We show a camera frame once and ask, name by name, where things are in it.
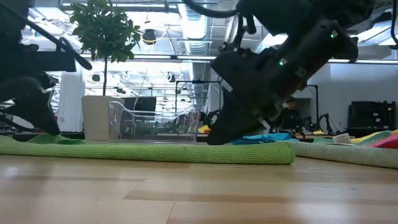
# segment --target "white wall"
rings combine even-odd
[[[396,59],[392,54],[385,59]],[[329,113],[344,131],[348,123],[348,106],[352,101],[398,101],[398,74],[394,65],[331,64],[309,83],[319,85],[320,115]]]

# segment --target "ceiling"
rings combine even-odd
[[[232,9],[236,5],[236,0],[198,0],[199,2],[206,2],[207,6],[216,10]],[[72,31],[76,27],[75,24],[69,23],[70,17],[70,3],[71,2],[84,2],[84,0],[35,0],[35,7],[30,9],[29,19],[36,24],[50,32],[56,37],[66,37],[72,44],[73,48],[80,52],[81,43],[77,37],[72,36]],[[175,7],[176,3],[181,0],[168,0],[170,7]],[[163,7],[164,1],[158,0],[113,0],[113,3],[118,3],[119,7],[124,7],[130,19],[135,24],[141,26],[142,30],[154,29],[157,37],[155,45],[146,45],[141,43],[141,48],[135,47],[133,52],[142,55],[185,55],[187,49],[185,43],[187,39],[184,38],[182,20],[177,13],[164,13],[154,12],[155,8]],[[371,19],[376,18],[380,13],[385,12],[391,8],[390,0],[380,0],[377,2],[377,11]],[[256,51],[262,47],[268,47],[274,44],[281,44],[286,37],[278,35],[271,36],[261,26],[258,21],[256,22],[257,33],[254,35],[245,35],[241,47],[250,48]],[[384,24],[376,24],[373,29],[364,32],[369,28],[370,21],[363,22],[352,27],[352,32],[358,33],[361,40],[359,48],[360,58],[385,58],[391,54],[388,44],[389,28],[387,27],[390,21]],[[207,39],[201,40],[202,42],[209,43],[210,49],[207,51],[208,55],[218,54],[218,49],[224,41],[231,42],[236,32],[237,19],[210,19],[208,23],[209,35]],[[55,50],[55,45],[43,38],[40,34],[36,33],[30,27],[23,30],[23,43],[25,44],[38,44],[40,50]],[[102,94],[102,82],[94,82],[93,75],[103,75],[104,62],[93,62],[93,70],[85,72],[86,78],[86,94],[100,95]],[[107,94],[122,96],[158,96],[164,101],[170,101],[166,108],[175,107],[175,83],[170,83],[167,80],[167,75],[172,74],[176,80],[190,81],[193,79],[192,71],[190,70],[190,62],[183,60],[178,61],[161,61],[152,60],[151,62],[126,62],[126,63],[112,63],[108,67],[110,82],[108,82]],[[60,72],[51,73],[53,76],[61,79]],[[206,79],[215,79],[216,75],[205,75]],[[195,87],[187,85],[188,90],[183,92],[180,97],[184,103],[184,107],[188,102],[195,102],[197,93],[194,93]],[[126,93],[118,93],[118,90],[123,89]],[[206,97],[206,89],[208,85],[203,85],[202,97]],[[57,99],[54,99],[54,105],[57,104]]]

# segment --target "desk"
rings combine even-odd
[[[398,223],[398,171],[0,157],[2,223]]]

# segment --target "green towel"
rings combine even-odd
[[[30,142],[17,142],[0,136],[0,154],[220,164],[291,164],[295,159],[294,149],[287,142],[249,146],[87,144],[46,134]]]
[[[296,156],[398,169],[398,149],[290,142]]]
[[[377,143],[385,138],[388,138],[389,136],[391,136],[392,131],[381,131],[380,133],[375,134],[374,136],[363,140],[360,143],[357,143],[355,145],[357,146],[370,146],[374,143]],[[314,138],[313,139],[313,143],[315,144],[330,144],[330,143],[334,143],[333,139],[323,139],[323,138]]]

